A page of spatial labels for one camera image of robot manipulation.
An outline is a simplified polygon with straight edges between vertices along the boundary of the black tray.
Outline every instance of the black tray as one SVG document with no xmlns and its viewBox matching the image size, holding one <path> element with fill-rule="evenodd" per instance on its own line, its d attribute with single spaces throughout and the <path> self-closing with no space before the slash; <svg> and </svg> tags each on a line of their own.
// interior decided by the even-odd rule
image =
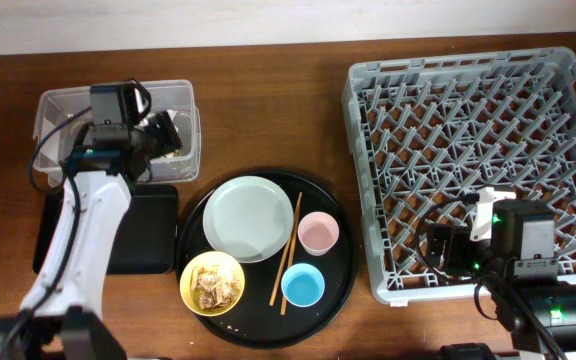
<svg viewBox="0 0 576 360">
<path fill-rule="evenodd" d="M 323 329 L 346 303 L 358 266 L 353 233 L 342 206 L 314 182 L 278 170 L 255 171 L 240 176 L 243 175 L 260 176 L 278 184 L 290 198 L 293 209 L 299 192 L 303 192 L 300 219 L 313 211 L 323 211 L 335 217 L 339 223 L 339 240 L 327 254 L 309 255 L 299 243 L 295 250 L 294 264 L 312 264 L 324 275 L 324 295 L 319 302 L 307 308 L 298 308 L 288 303 L 285 316 L 279 314 L 281 289 L 278 290 L 275 305 L 268 305 L 282 249 L 262 262 L 242 264 L 246 287 L 241 300 L 233 309 L 216 317 L 195 316 L 210 332 L 233 344 L 264 349 L 290 346 Z M 204 236 L 202 219 L 206 202 L 214 190 L 199 201 L 184 224 L 177 248 L 177 281 L 192 258 L 213 250 Z"/>
</svg>

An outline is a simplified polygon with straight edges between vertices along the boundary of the brown wooden surface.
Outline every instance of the brown wooden surface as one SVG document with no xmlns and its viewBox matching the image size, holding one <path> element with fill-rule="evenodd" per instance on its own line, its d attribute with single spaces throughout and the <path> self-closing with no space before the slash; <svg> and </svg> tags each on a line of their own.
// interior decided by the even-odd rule
<svg viewBox="0 0 576 360">
<path fill-rule="evenodd" d="M 576 34 L 465 37 L 233 48 L 0 57 L 0 315 L 15 312 L 34 279 L 31 259 L 43 196 L 26 179 L 43 91 L 127 77 L 188 79 L 201 111 L 201 173 L 179 184 L 183 217 L 222 176 L 283 166 L 320 179 L 344 204 L 359 236 L 361 214 L 343 124 L 341 92 L 356 62 L 567 46 Z M 258 351 L 211 335 L 185 308 L 175 275 L 108 277 L 103 313 L 128 353 L 178 358 L 392 357 L 443 344 L 485 342 L 509 351 L 508 334 L 472 299 L 391 309 L 370 293 L 364 255 L 346 307 L 296 346 Z M 488 300 L 485 301 L 491 310 Z"/>
</svg>

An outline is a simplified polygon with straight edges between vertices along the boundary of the cup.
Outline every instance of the cup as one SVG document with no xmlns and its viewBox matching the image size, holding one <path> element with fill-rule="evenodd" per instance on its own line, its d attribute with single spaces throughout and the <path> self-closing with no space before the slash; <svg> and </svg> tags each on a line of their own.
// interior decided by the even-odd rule
<svg viewBox="0 0 576 360">
<path fill-rule="evenodd" d="M 312 306 L 324 295 L 324 276 L 310 264 L 295 264 L 281 278 L 286 300 L 298 307 Z"/>
<path fill-rule="evenodd" d="M 297 235 L 310 255 L 321 256 L 337 243 L 339 225 L 332 216 L 324 212 L 313 212 L 301 219 Z"/>
</svg>

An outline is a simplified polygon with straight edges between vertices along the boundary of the wooden chopstick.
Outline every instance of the wooden chopstick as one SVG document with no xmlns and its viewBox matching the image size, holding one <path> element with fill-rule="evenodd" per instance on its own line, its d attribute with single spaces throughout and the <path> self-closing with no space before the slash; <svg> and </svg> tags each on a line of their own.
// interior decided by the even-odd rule
<svg viewBox="0 0 576 360">
<path fill-rule="evenodd" d="M 284 264 L 286 263 L 286 255 L 288 255 L 288 250 L 290 249 L 290 244 L 292 243 L 292 238 L 297 231 L 296 224 L 299 223 L 299 208 L 301 207 L 301 195 L 299 193 L 299 198 L 297 199 L 297 205 L 295 206 L 295 220 L 292 225 L 292 232 L 290 233 L 290 238 L 286 242 L 284 247 L 284 254 L 281 256 L 281 263 L 279 264 L 279 270 L 277 270 L 277 278 L 275 279 L 275 286 L 272 288 L 272 295 L 270 295 L 270 306 L 275 304 L 275 298 L 277 297 L 277 289 L 279 288 L 279 281 L 281 280 L 281 274 L 283 273 Z"/>
<path fill-rule="evenodd" d="M 297 200 L 297 206 L 295 207 L 295 224 L 292 228 L 292 238 L 290 239 L 290 255 L 288 255 L 288 266 L 286 269 L 292 266 L 292 260 L 295 257 L 295 245 L 297 244 L 297 225 L 299 224 L 299 209 L 301 208 L 301 193 L 299 193 L 299 199 Z M 286 315 L 286 295 L 281 295 L 281 315 Z"/>
</svg>

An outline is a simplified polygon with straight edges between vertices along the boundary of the clear plastic bin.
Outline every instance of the clear plastic bin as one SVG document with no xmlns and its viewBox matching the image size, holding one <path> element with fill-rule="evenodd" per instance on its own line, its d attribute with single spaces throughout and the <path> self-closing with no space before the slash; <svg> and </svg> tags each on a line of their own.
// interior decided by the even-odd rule
<svg viewBox="0 0 576 360">
<path fill-rule="evenodd" d="M 146 81 L 142 84 L 152 94 L 152 112 L 169 111 L 182 143 L 180 153 L 175 156 L 152 160 L 152 183 L 194 180 L 199 175 L 201 127 L 192 85 L 186 80 Z M 89 86 L 46 91 L 39 100 L 33 137 L 39 142 L 59 123 L 88 106 Z M 48 175 L 50 186 L 57 186 L 61 182 L 59 162 L 70 154 L 79 128 L 91 120 L 92 114 L 89 112 L 53 135 L 42 148 L 33 167 Z M 147 179 L 146 171 L 139 182 Z"/>
</svg>

